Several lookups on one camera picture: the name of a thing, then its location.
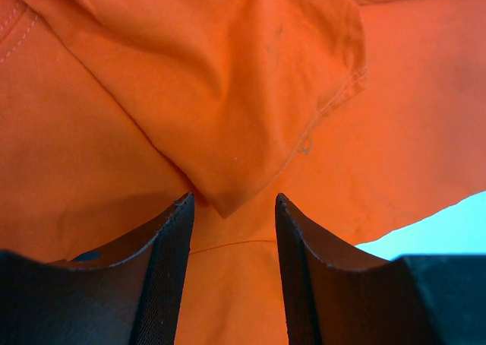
clothing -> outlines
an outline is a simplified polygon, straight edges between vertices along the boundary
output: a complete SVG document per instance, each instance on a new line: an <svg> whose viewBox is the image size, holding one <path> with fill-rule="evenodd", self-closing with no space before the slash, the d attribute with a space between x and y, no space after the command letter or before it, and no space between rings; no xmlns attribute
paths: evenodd
<svg viewBox="0 0 486 345"><path fill-rule="evenodd" d="M486 189L486 0L384 1L0 0L0 246L194 191L176 343L286 343L279 191L356 244Z"/></svg>

orange shirt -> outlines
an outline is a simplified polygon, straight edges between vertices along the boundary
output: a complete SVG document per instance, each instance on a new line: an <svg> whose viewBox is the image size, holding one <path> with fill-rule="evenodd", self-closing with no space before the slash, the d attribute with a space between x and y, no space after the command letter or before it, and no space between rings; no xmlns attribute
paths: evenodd
<svg viewBox="0 0 486 345"><path fill-rule="evenodd" d="M0 0L0 246L73 258L195 191L176 343L286 343L279 191L358 243L486 189L484 11Z"/></svg>

garment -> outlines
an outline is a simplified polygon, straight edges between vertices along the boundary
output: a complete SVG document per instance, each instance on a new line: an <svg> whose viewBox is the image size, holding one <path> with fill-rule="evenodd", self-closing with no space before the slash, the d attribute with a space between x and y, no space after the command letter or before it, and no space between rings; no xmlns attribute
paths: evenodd
<svg viewBox="0 0 486 345"><path fill-rule="evenodd" d="M393 1L1 0L0 245L194 191L176 343L286 343L279 191L355 244L486 189L486 0Z"/></svg>

light blue surface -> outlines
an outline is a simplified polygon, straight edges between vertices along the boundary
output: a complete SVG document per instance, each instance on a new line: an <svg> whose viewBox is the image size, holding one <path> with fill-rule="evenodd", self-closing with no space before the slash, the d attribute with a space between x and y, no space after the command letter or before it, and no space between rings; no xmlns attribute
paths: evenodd
<svg viewBox="0 0 486 345"><path fill-rule="evenodd" d="M486 254L486 191L358 248L387 260L403 254Z"/></svg>

orange cloth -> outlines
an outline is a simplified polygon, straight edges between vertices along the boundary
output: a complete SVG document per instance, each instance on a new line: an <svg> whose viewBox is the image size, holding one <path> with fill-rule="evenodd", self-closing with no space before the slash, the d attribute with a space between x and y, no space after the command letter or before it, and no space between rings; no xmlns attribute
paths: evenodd
<svg viewBox="0 0 486 345"><path fill-rule="evenodd" d="M0 247L73 258L195 191L176 343L287 343L279 191L358 243L486 189L485 11L0 0Z"/></svg>

